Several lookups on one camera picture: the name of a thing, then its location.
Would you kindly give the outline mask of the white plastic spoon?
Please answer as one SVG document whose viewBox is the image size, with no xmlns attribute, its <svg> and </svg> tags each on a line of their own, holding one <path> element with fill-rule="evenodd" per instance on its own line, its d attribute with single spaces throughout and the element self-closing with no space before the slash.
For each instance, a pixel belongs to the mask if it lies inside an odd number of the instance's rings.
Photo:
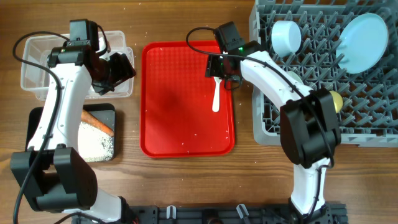
<svg viewBox="0 0 398 224">
<path fill-rule="evenodd" d="M 220 110 L 220 86 L 222 79 L 219 77 L 214 77 L 214 81 L 215 81 L 215 92 L 213 96 L 212 110 L 213 112 L 217 113 Z"/>
</svg>

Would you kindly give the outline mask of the carrot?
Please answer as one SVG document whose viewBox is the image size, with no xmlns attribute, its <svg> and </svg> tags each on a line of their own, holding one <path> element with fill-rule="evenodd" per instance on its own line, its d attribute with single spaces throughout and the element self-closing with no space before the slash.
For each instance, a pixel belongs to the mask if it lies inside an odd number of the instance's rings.
<svg viewBox="0 0 398 224">
<path fill-rule="evenodd" d="M 95 118 L 91 113 L 87 112 L 86 110 L 83 110 L 81 113 L 81 121 L 93 126 L 96 129 L 99 129 L 108 136 L 114 137 L 114 131 L 110 127 L 102 123 L 100 120 Z"/>
</svg>

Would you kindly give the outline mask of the green bowl of rice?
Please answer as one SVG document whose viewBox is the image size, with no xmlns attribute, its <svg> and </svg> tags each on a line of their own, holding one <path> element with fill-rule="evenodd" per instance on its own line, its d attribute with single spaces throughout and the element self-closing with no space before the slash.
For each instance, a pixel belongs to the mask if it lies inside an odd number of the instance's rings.
<svg viewBox="0 0 398 224">
<path fill-rule="evenodd" d="M 288 71 L 287 74 L 290 75 L 294 80 L 299 82 L 301 85 L 303 85 L 303 81 L 301 80 L 301 78 L 295 72 Z"/>
</svg>

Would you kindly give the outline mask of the small light blue bowl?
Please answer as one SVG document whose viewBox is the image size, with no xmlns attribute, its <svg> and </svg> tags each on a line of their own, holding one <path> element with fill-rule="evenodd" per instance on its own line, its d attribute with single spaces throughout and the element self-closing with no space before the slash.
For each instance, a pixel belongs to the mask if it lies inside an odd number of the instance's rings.
<svg viewBox="0 0 398 224">
<path fill-rule="evenodd" d="M 271 31 L 271 44 L 279 57 L 296 53 L 301 44 L 301 31 L 293 21 L 277 21 Z"/>
</svg>

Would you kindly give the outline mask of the white rice pile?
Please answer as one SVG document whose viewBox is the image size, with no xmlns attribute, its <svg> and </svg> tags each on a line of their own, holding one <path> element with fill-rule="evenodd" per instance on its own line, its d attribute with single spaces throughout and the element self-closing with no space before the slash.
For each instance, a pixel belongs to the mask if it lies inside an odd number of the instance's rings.
<svg viewBox="0 0 398 224">
<path fill-rule="evenodd" d="M 86 162 L 109 161 L 114 156 L 113 137 L 81 121 L 78 130 L 78 153 Z"/>
</svg>

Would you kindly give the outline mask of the yellow cup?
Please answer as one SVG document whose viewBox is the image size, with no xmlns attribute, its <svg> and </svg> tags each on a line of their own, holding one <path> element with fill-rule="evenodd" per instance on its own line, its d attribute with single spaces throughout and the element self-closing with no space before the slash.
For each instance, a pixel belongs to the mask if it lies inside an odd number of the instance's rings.
<svg viewBox="0 0 398 224">
<path fill-rule="evenodd" d="M 333 104 L 335 107 L 335 111 L 336 111 L 336 113 L 339 113 L 343 107 L 343 98 L 336 91 L 330 91 L 330 94 L 332 95 L 332 98 L 333 98 Z"/>
</svg>

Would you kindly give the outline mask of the large light blue plate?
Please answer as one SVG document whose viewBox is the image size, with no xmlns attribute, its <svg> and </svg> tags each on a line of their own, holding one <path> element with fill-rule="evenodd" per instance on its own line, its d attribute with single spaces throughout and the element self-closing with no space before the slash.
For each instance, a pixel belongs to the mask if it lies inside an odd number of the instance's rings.
<svg viewBox="0 0 398 224">
<path fill-rule="evenodd" d="M 338 62 L 347 73 L 361 73 L 373 67 L 386 51 L 389 34 L 381 16 L 362 14 L 353 19 L 342 31 L 341 44 L 336 49 Z"/>
</svg>

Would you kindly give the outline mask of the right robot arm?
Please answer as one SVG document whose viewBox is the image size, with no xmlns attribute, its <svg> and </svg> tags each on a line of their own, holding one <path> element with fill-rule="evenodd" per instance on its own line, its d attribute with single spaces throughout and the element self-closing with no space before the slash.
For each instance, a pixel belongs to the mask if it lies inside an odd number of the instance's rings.
<svg viewBox="0 0 398 224">
<path fill-rule="evenodd" d="M 245 42 L 234 24 L 212 33 L 220 52 L 208 55 L 207 77 L 256 86 L 279 110 L 280 144 L 294 165 L 291 222 L 310 223 L 326 212 L 323 187 L 341 142 L 333 95 L 300 83 L 276 64 L 261 44 Z"/>
</svg>

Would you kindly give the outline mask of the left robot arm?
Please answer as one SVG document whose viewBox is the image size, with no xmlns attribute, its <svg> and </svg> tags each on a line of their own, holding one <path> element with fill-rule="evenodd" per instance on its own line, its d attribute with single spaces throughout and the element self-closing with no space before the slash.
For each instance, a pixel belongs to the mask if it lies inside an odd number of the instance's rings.
<svg viewBox="0 0 398 224">
<path fill-rule="evenodd" d="M 109 54 L 101 26 L 70 21 L 70 33 L 52 49 L 43 70 L 50 76 L 47 99 L 27 149 L 11 156 L 20 191 L 36 212 L 63 213 L 98 223 L 138 223 L 123 197 L 98 187 L 96 174 L 78 153 L 78 130 L 89 89 L 103 95 L 135 76 L 127 55 Z"/>
</svg>

